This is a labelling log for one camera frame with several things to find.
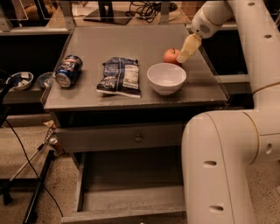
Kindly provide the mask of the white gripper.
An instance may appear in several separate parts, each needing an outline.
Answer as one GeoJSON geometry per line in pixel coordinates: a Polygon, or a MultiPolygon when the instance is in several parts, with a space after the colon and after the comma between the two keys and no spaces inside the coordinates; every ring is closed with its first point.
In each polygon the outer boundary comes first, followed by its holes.
{"type": "Polygon", "coordinates": [[[186,62],[200,47],[202,39],[211,38],[232,16],[226,0],[205,2],[192,19],[192,34],[185,39],[177,62],[186,62]]]}

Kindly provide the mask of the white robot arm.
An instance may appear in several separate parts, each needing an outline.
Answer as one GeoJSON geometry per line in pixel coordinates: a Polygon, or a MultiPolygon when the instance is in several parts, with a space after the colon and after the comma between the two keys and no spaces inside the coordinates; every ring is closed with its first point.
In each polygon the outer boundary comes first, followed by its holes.
{"type": "Polygon", "coordinates": [[[263,0],[208,1],[192,19],[199,39],[234,18],[254,107],[193,117],[181,144],[188,224],[256,224],[248,165],[280,158],[280,37],[263,0]]]}

